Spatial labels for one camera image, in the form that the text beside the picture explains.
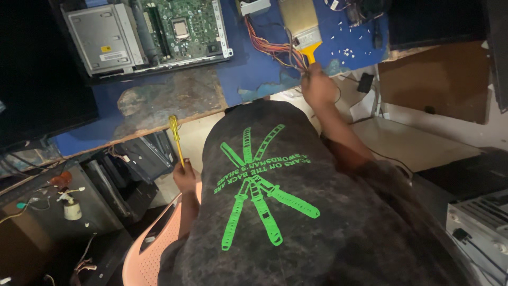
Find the power supply wires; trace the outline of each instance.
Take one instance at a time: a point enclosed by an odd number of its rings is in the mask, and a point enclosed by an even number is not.
[[[285,32],[288,35],[289,43],[273,44],[268,42],[266,39],[258,37],[256,35],[256,31],[252,26],[252,19],[249,15],[245,16],[244,19],[245,25],[247,26],[247,31],[249,33],[250,42],[252,43],[252,45],[256,50],[271,56],[274,60],[278,61],[281,65],[285,67],[293,67],[301,73],[307,70],[307,63],[305,62],[304,55],[293,47],[293,35],[291,34],[291,31],[289,31],[289,29],[287,29],[285,26],[279,23],[269,23],[267,25],[260,25],[261,27],[278,25],[284,28]],[[284,58],[282,57],[283,55],[288,56],[288,63],[284,61]]]

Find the white wall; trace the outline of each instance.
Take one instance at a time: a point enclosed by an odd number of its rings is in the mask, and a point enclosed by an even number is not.
[[[431,115],[423,111],[383,104],[390,120],[475,147],[497,147],[508,151],[508,112],[501,115],[492,85],[489,86],[488,121],[486,125],[450,117]]]

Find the pink plastic chair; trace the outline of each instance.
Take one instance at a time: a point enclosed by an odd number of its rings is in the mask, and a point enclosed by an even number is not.
[[[198,200],[201,203],[201,182],[197,184]],[[168,222],[155,238],[155,240],[143,251],[141,244],[151,228],[158,222],[164,213],[177,200],[177,205]],[[164,209],[162,214],[136,239],[127,252],[123,263],[122,280],[124,286],[157,286],[157,276],[161,266],[161,254],[172,242],[178,239],[180,230],[181,202],[180,194],[176,196]]]

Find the blue workbench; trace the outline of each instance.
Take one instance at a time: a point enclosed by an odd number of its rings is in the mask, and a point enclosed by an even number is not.
[[[87,126],[56,136],[54,140],[62,155],[71,156],[111,145],[114,140],[116,142],[125,141],[143,135],[143,132],[141,132],[143,130],[154,132],[155,130],[168,128],[166,118],[170,114],[176,114],[179,119],[188,119],[187,121],[189,121],[200,115],[203,117],[218,112],[227,106],[252,101],[298,86],[300,76],[296,70],[282,67],[279,63],[273,61],[270,56],[253,48],[245,24],[238,17],[234,0],[222,0],[220,3],[228,43],[234,51],[234,56],[228,62],[212,67],[218,82],[220,82],[224,95],[223,99],[220,98],[217,102],[211,101],[209,103],[210,110],[202,110],[203,105],[197,107],[196,105],[190,105],[180,108],[171,106],[148,115],[154,118],[144,120],[142,124],[129,125],[125,123],[128,118],[118,110],[120,96],[126,90],[132,88],[140,90],[147,85],[162,86],[171,84],[172,81],[178,80],[178,73],[182,72],[94,86],[93,92],[99,108],[100,119]],[[267,13],[253,17],[254,29],[258,36],[270,42],[287,42],[287,36],[281,27],[257,26],[271,22],[282,23],[278,2],[271,0],[271,4],[272,6]],[[388,20],[386,16],[380,18],[380,30],[384,42],[383,49],[374,50],[372,47],[372,33],[369,33],[369,30],[373,31],[372,23],[352,28],[350,31],[344,12],[330,10],[323,0],[314,0],[314,6],[323,39],[322,45],[317,48],[314,55],[316,61],[322,64],[327,74],[335,75],[348,70],[374,65],[388,57],[386,49]],[[346,49],[349,49],[349,56],[343,52]]]

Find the green circuit board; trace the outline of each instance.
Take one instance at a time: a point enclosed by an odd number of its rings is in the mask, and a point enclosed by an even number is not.
[[[162,63],[222,54],[212,0],[142,0],[141,3]]]

